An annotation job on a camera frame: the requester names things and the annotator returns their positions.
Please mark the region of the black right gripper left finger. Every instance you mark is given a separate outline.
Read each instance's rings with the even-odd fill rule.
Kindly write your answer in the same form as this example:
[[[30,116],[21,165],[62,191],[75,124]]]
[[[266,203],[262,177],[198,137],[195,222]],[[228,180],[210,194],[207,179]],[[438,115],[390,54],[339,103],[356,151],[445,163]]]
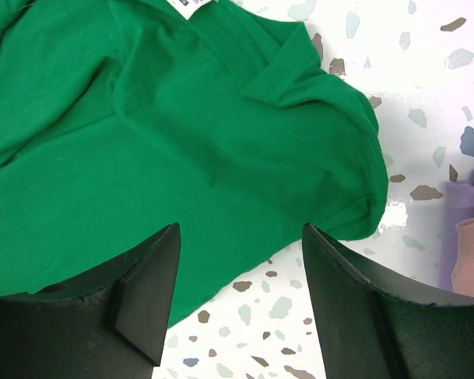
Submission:
[[[173,223],[72,278],[0,297],[0,378],[150,378],[180,255]]]

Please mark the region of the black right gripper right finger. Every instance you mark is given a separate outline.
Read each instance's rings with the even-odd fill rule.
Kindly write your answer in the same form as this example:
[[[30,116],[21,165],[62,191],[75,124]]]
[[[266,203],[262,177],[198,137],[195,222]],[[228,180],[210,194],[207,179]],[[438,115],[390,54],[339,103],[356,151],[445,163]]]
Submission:
[[[474,379],[474,298],[410,279],[314,225],[302,250],[325,375]]]

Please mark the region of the green t shirt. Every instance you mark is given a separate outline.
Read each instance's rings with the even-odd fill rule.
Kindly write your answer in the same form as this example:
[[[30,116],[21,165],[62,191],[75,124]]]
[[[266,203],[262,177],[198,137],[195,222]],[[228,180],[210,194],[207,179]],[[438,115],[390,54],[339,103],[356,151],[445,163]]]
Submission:
[[[0,1],[0,296],[171,223],[170,324],[296,241],[372,235],[388,178],[367,97],[301,23],[230,1]]]

